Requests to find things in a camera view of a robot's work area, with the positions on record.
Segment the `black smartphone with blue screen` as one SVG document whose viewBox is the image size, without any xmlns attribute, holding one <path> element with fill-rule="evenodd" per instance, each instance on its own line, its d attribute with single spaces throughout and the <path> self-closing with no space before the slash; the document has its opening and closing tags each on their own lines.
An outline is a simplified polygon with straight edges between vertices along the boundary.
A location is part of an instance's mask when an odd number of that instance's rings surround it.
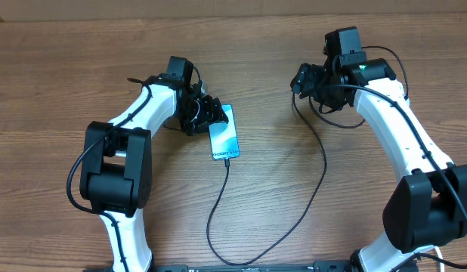
<svg viewBox="0 0 467 272">
<path fill-rule="evenodd" d="M 209 138 L 214 160 L 231 159 L 240 156 L 234 111 L 231 104 L 222 106 L 228 122 L 219 122 L 209 126 Z"/>
</svg>

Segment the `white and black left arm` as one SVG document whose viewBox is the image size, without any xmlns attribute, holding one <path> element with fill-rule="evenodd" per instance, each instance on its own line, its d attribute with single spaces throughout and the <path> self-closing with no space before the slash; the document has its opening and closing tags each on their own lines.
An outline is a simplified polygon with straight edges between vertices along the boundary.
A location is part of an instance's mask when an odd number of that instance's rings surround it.
<svg viewBox="0 0 467 272">
<path fill-rule="evenodd" d="M 84 151 L 73 166 L 81 171 L 79 192 L 90 202 L 88 213 L 99 215 L 113 252 L 110 271 L 151 271 L 153 253 L 147 244 L 144 207 L 150 197 L 152 137 L 175 117 L 188 136 L 228 123 L 217 98 L 208 95 L 203 80 L 192 82 L 197 68 L 172 56 L 157 76 L 137 80 L 139 97 L 109 122 L 91 122 Z"/>
</svg>

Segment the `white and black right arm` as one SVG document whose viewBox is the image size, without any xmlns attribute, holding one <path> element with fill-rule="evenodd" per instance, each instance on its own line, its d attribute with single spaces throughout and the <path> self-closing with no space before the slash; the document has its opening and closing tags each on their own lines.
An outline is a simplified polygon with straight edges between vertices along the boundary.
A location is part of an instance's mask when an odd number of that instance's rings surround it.
<svg viewBox="0 0 467 272">
<path fill-rule="evenodd" d="M 421 258 L 441 265 L 439 249 L 467 235 L 467 165 L 457 165 L 410 109 L 407 80 L 382 58 L 369 59 L 356 27 L 325 36 L 323 65 L 303 63 L 294 97 L 314 113 L 353 107 L 374 131 L 397 178 L 382 213 L 383 233 L 346 261 L 315 261 L 317 271 L 415 271 Z"/>
</svg>

